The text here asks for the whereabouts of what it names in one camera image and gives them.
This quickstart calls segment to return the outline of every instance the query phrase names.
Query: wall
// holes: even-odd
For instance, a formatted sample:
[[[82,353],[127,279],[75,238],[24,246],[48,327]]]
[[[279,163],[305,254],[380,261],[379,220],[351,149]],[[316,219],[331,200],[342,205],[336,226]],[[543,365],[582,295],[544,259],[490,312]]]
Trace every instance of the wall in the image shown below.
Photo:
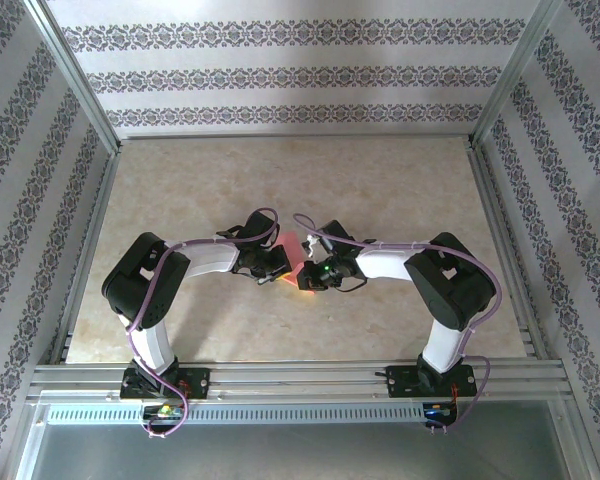
[[[470,133],[537,0],[53,0],[121,138]]]
[[[600,1],[560,7],[483,150],[600,464]]]
[[[0,475],[107,159],[22,4],[0,0]]]

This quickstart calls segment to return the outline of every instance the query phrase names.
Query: purple cable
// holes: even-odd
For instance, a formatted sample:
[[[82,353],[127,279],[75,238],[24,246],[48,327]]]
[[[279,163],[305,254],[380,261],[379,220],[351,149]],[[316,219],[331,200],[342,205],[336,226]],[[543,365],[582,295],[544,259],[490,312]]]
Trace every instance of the purple cable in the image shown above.
[[[133,338],[131,337],[131,334],[135,330],[137,330],[138,325],[140,325],[140,322],[142,322],[142,318],[144,317],[145,313],[147,312],[147,308],[149,307],[149,303],[151,302],[151,298],[153,297],[153,292],[156,289],[156,283],[158,283],[158,278],[160,277],[160,272],[162,271],[162,267],[164,266],[164,263],[169,255],[171,255],[173,252],[175,252],[183,247],[188,247],[191,245],[202,245],[202,244],[208,244],[208,243],[220,243],[220,244],[246,243],[246,242],[254,242],[256,240],[260,240],[262,238],[268,237],[273,232],[275,232],[276,229],[278,228],[278,212],[276,212],[273,208],[263,207],[263,208],[259,208],[259,209],[255,210],[251,215],[258,213],[258,212],[270,212],[271,214],[273,214],[273,225],[266,232],[261,233],[260,235],[256,235],[254,237],[250,237],[250,238],[205,238],[205,239],[187,240],[186,242],[176,243],[175,245],[172,245],[171,247],[169,247],[162,254],[162,256],[160,257],[160,260],[158,261],[158,265],[156,265],[156,268],[153,271],[153,277],[151,277],[151,281],[149,282],[149,288],[147,289],[147,293],[144,297],[144,300],[142,301],[140,310],[138,310],[138,314],[136,315],[135,319],[133,320],[133,323],[131,323],[131,325],[129,325],[126,328],[127,340],[129,341],[129,346],[131,347],[133,356],[136,358],[138,364],[144,370],[146,370],[146,372],[151,376],[151,378],[156,380],[158,383],[164,385],[165,387],[167,387],[169,390],[173,391],[180,397],[180,399],[182,400],[182,403],[183,403],[184,412],[182,413],[182,417],[180,418],[178,423],[176,423],[173,427],[171,427],[169,430],[167,430],[166,432],[163,432],[163,433],[159,433],[159,434],[154,433],[154,431],[151,429],[151,424],[152,424],[153,420],[150,421],[148,423],[148,425],[145,427],[145,430],[147,432],[149,432],[149,436],[157,436],[157,437],[165,438],[167,435],[171,435],[176,430],[178,430],[184,424],[184,422],[187,420],[187,417],[189,416],[189,402],[187,400],[186,395],[184,393],[182,393],[180,391],[180,389],[178,389],[175,385],[172,385],[171,383],[169,383],[166,380],[164,380],[163,378],[161,378],[151,367],[149,367],[145,363],[145,361],[140,356],[140,353],[138,352],[138,349],[137,349],[135,343],[133,343]]]
[[[303,223],[302,219],[304,219],[305,221],[308,221],[310,224],[307,225],[306,223]],[[480,384],[480,387],[478,388],[476,395],[473,397],[473,400],[471,401],[471,403],[469,404],[469,406],[467,407],[465,412],[462,414],[462,416],[458,420],[456,420],[453,423],[453,425],[446,428],[445,433],[455,429],[455,426],[461,424],[464,421],[467,414],[471,410],[473,410],[473,407],[478,402],[480,395],[482,395],[482,392],[484,391],[484,388],[487,385],[487,381],[489,380],[489,374],[491,373],[491,363],[489,363],[489,359],[487,359],[486,357],[483,357],[481,355],[465,356],[464,349],[467,346],[467,343],[469,342],[469,338],[475,332],[475,327],[477,327],[477,326],[483,324],[484,322],[486,322],[487,320],[489,320],[496,313],[498,308],[500,308],[500,304],[502,303],[502,286],[500,285],[500,282],[496,278],[493,271],[489,267],[487,267],[484,263],[482,263],[480,260],[478,260],[477,258],[472,257],[471,255],[467,255],[464,252],[459,252],[458,250],[454,250],[452,248],[442,247],[440,245],[431,245],[430,243],[383,243],[383,242],[380,242],[380,243],[375,243],[375,244],[369,244],[369,243],[356,242],[355,240],[349,240],[348,238],[336,237],[335,235],[329,235],[329,234],[320,232],[319,230],[317,230],[315,222],[310,217],[308,217],[307,215],[304,215],[302,213],[294,213],[293,220],[296,222],[296,224],[298,224],[300,227],[304,228],[307,232],[309,232],[312,235],[315,235],[317,237],[323,237],[323,238],[326,238],[329,240],[333,240],[334,242],[346,243],[348,245],[353,245],[355,247],[370,248],[370,249],[376,249],[376,250],[384,250],[384,249],[387,249],[387,250],[437,250],[442,253],[448,253],[449,255],[453,255],[455,257],[462,258],[463,260],[466,260],[467,262],[474,264],[476,267],[478,267],[480,270],[482,270],[487,275],[487,277],[489,277],[489,280],[491,280],[491,282],[493,283],[493,285],[496,289],[496,301],[491,306],[491,308],[489,310],[487,310],[487,312],[484,315],[482,315],[478,320],[475,320],[474,322],[471,323],[471,325],[469,325],[469,329],[467,330],[467,333],[464,335],[464,337],[462,337],[462,340],[460,341],[460,345],[458,346],[458,354],[461,357],[466,358],[466,359],[482,360],[483,362],[485,362],[485,366],[486,366],[485,375],[484,375],[484,378],[482,379],[482,383]]]

